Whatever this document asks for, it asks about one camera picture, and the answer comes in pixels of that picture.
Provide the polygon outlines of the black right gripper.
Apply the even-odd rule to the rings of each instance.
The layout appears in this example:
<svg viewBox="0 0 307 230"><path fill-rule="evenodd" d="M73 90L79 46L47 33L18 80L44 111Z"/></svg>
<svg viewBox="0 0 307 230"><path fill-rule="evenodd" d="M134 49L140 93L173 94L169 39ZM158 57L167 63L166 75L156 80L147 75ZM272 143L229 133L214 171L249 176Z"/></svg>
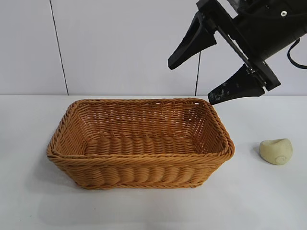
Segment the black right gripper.
<svg viewBox="0 0 307 230"><path fill-rule="evenodd" d="M179 46L168 58L173 70L200 51L217 44L214 33L240 56L244 64L227 81L208 93L211 105L237 98L260 97L281 83L266 64L307 33L305 0L231 0L232 18L217 0L200 0L198 12Z"/></svg>

